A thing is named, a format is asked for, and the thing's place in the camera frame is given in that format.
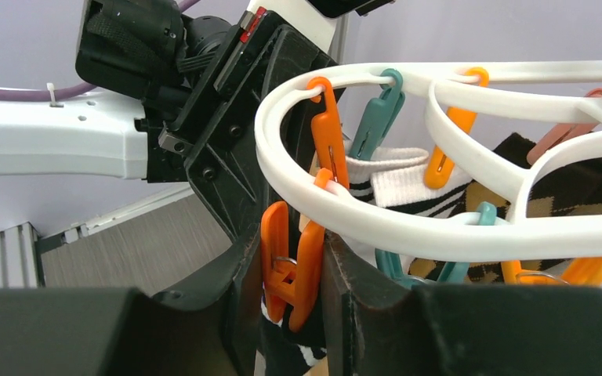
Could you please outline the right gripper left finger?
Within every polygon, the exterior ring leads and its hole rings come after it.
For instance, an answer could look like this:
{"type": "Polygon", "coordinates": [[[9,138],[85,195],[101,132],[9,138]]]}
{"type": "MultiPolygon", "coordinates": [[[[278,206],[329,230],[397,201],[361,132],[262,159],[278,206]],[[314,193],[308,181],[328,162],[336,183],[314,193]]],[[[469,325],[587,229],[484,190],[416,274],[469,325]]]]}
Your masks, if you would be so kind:
{"type": "Polygon", "coordinates": [[[133,287],[0,289],[0,375],[250,375],[259,231],[148,296],[133,287]]]}

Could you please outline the brown argyle sock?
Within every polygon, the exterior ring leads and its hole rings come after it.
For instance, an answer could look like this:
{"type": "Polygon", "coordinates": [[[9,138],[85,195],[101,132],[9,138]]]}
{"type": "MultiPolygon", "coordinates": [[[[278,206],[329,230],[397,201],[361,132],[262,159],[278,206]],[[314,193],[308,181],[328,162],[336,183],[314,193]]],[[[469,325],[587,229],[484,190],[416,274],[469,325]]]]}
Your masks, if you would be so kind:
{"type": "MultiPolygon", "coordinates": [[[[506,216],[510,203],[476,181],[459,185],[441,211],[449,215],[473,212],[484,201],[495,206],[500,218],[506,216]]],[[[602,158],[580,161],[551,172],[532,187],[528,198],[530,218],[600,214],[602,158]]],[[[602,283],[602,257],[472,263],[464,280],[474,284],[555,284],[556,280],[549,275],[555,266],[564,266],[559,278],[569,284],[602,283]]]]}

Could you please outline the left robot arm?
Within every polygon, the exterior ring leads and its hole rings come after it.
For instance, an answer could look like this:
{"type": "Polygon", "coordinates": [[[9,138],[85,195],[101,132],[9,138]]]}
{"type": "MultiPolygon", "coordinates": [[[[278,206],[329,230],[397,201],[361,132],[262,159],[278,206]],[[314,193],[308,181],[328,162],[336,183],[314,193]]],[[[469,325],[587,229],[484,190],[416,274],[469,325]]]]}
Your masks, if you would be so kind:
{"type": "Polygon", "coordinates": [[[251,1],[238,18],[175,1],[87,1],[74,62],[89,88],[0,100],[0,230],[65,230],[189,183],[228,237],[265,190],[253,122],[263,97],[330,67],[336,17],[319,1],[251,1]]]}

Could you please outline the white sock with stripes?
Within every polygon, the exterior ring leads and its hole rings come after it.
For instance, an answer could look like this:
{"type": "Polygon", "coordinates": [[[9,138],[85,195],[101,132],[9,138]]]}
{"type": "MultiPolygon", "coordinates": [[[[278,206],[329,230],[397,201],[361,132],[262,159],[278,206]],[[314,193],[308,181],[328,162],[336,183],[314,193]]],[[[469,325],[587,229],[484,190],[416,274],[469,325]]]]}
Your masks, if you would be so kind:
{"type": "Polygon", "coordinates": [[[426,186],[430,153],[421,148],[378,147],[367,161],[346,159],[350,194],[368,204],[396,212],[446,218],[472,178],[454,168],[440,189],[426,186]]]}

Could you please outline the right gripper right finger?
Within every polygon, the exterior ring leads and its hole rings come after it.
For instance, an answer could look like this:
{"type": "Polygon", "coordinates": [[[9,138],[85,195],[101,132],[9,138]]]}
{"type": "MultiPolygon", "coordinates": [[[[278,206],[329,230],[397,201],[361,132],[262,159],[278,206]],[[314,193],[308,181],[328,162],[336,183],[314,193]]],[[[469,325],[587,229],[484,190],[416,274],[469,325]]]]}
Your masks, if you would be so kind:
{"type": "Polygon", "coordinates": [[[602,289],[394,283],[329,234],[332,375],[602,375],[602,289]]]}

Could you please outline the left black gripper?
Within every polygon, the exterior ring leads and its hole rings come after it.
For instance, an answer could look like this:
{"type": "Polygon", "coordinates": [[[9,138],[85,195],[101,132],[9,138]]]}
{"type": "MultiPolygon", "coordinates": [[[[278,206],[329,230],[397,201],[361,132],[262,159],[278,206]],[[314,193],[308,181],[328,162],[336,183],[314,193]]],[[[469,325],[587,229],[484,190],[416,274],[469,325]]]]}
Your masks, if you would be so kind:
{"type": "Polygon", "coordinates": [[[263,209],[265,183],[256,160],[254,120],[264,97],[298,75],[334,65],[325,52],[265,7],[238,25],[192,20],[187,58],[177,64],[190,86],[158,145],[187,156],[193,191],[231,241],[263,209]]]}

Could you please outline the white clip sock hanger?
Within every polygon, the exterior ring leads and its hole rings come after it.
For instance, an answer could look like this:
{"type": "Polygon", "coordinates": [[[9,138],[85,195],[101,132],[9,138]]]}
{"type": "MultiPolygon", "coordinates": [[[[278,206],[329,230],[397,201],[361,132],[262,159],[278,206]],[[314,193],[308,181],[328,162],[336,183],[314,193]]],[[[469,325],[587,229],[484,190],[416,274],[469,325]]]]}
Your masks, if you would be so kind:
{"type": "Polygon", "coordinates": [[[466,282],[472,263],[602,257],[602,214],[530,218],[532,187],[559,168],[602,158],[602,60],[359,63],[287,80],[259,105],[256,156],[280,195],[263,213],[265,304],[300,330],[319,291],[327,230],[375,249],[404,287],[421,265],[466,282]],[[506,199],[446,218],[405,214],[350,194],[346,159],[380,147],[430,153],[426,186],[454,168],[506,199]]]}

